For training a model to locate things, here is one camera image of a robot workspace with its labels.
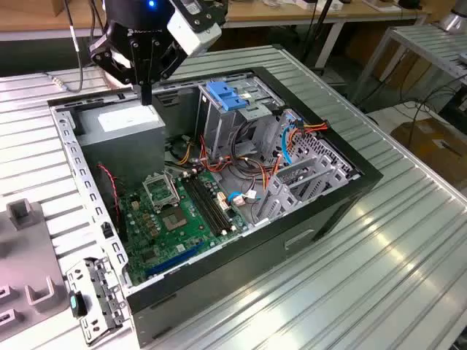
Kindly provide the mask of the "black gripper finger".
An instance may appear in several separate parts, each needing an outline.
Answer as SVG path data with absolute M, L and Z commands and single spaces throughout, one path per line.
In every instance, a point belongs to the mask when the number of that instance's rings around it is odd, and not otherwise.
M 142 106 L 147 105 L 147 78 L 139 54 L 138 41 L 125 27 L 108 27 L 89 47 L 91 60 L 125 85 L 132 85 Z
M 146 105 L 152 102 L 153 85 L 168 79 L 185 59 L 185 51 L 172 37 L 154 36 L 146 84 Z

